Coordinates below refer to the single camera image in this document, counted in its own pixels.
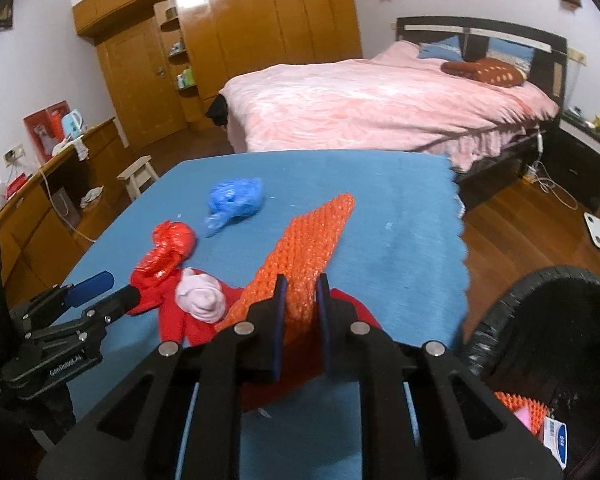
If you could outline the orange foam net sleeve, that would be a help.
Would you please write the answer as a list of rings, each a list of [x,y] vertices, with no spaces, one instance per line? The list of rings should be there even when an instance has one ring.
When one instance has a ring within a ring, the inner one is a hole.
[[[287,280],[285,339],[292,341],[307,333],[313,324],[316,280],[325,272],[354,208],[353,195],[342,193],[293,218],[254,278],[215,328],[222,330],[245,320],[253,304],[272,296],[276,276],[283,274]]]

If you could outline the red fleece cloth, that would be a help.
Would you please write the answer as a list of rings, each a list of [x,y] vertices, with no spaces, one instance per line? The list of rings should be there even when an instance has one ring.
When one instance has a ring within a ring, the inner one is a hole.
[[[181,279],[183,270],[175,269],[157,285],[147,283],[137,270],[134,270],[130,277],[130,284],[140,291],[140,303],[129,311],[129,314],[139,315],[156,309],[161,340],[172,340],[178,344],[187,340],[193,347],[208,344],[216,334],[216,323],[207,324],[197,321],[175,303],[175,287]],[[227,313],[242,294],[242,290],[219,282],[226,297]],[[282,374],[278,382],[244,387],[242,409],[249,412],[283,400],[323,372],[322,336],[320,331],[314,328],[297,340],[285,344]]]

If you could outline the white and blue box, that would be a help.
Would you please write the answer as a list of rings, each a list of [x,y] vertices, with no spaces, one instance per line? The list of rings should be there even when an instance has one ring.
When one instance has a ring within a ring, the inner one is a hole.
[[[568,462],[568,429],[564,422],[545,416],[542,443],[550,450],[560,468],[565,470]]]

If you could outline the black trash bin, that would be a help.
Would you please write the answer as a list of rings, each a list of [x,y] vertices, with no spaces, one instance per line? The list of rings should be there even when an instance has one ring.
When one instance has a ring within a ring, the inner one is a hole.
[[[492,390],[538,401],[566,425],[566,478],[600,479],[600,276],[576,266],[524,276],[460,358]]]

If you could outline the long wooden sideboard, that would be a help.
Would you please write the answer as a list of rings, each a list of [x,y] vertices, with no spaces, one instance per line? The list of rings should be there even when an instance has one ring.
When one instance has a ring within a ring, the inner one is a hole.
[[[132,152],[114,120],[91,128],[83,141],[87,159],[67,148],[0,211],[1,277],[10,308],[62,284],[130,204],[118,174]]]

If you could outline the pink crumpled tissue ball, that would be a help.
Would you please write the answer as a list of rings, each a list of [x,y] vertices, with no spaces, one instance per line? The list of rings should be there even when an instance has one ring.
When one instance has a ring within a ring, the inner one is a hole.
[[[220,282],[191,268],[182,271],[175,287],[176,305],[197,321],[207,324],[220,322],[227,310],[227,301]]]

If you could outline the red shiny foil ball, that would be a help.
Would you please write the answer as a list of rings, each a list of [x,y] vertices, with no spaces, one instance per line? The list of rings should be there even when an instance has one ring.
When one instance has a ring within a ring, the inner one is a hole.
[[[149,284],[164,281],[194,251],[196,233],[184,222],[166,220],[151,235],[154,248],[143,256],[137,272]]]

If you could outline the blue table mat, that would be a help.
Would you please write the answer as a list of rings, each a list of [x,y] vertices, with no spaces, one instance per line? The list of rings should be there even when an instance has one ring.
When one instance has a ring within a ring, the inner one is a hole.
[[[198,236],[188,265],[228,286],[288,281],[286,337],[312,315],[318,274],[396,341],[456,347],[468,313],[467,249],[454,174],[441,156],[296,151],[186,160],[132,203],[71,270],[124,286],[166,220]]]

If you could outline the blue crumpled plastic bag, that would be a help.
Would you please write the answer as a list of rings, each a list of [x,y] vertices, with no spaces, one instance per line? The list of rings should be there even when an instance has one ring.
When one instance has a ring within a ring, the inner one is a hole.
[[[228,224],[253,216],[263,203],[263,184],[259,178],[230,179],[216,184],[209,193],[209,214],[204,219],[207,235],[213,236]]]

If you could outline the pink paper sheet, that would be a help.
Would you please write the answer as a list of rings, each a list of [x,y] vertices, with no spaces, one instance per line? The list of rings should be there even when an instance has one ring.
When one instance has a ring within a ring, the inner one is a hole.
[[[524,426],[537,436],[543,428],[546,408],[542,405],[524,404],[513,410],[514,415]]]

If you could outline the wooden wardrobe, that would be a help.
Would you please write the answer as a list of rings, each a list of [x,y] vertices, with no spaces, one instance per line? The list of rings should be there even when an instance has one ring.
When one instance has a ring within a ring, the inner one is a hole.
[[[79,0],[72,12],[137,151],[207,128],[230,78],[362,54],[354,0]]]

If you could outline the left blue pillow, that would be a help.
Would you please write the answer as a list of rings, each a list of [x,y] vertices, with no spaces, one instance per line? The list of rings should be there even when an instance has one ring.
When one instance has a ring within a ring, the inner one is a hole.
[[[440,41],[421,44],[418,58],[437,58],[450,62],[462,62],[463,52],[459,36],[451,36]]]

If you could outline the brown dotted pillow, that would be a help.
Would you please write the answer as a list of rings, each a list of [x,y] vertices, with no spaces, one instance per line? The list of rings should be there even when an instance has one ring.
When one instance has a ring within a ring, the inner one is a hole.
[[[482,58],[475,62],[446,61],[440,68],[448,75],[495,87],[513,88],[526,81],[526,75],[519,68],[496,58]]]

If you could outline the black bedside table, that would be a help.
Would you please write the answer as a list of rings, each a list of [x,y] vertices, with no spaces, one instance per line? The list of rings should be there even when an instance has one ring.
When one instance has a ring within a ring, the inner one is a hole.
[[[564,110],[544,144],[552,179],[589,210],[600,208],[600,133]]]

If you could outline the red picture frame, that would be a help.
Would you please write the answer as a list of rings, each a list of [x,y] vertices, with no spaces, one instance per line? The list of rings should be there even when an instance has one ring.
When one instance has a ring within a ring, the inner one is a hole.
[[[61,101],[23,118],[41,162],[48,162],[53,156],[54,147],[65,139],[61,119],[69,112],[68,103]]]

